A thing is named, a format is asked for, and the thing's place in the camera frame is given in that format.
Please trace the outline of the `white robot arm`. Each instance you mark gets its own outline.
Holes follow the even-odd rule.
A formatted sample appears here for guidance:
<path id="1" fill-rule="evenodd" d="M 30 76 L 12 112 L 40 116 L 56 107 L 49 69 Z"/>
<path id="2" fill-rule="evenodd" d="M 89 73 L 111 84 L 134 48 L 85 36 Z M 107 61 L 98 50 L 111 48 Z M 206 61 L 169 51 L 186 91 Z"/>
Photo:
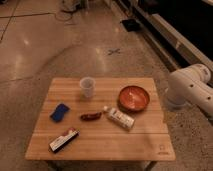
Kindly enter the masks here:
<path id="1" fill-rule="evenodd" d="M 213 119 L 213 88 L 207 83 L 211 79 L 209 68 L 193 64 L 172 72 L 168 77 L 164 103 L 169 110 L 177 110 L 192 103 Z"/>

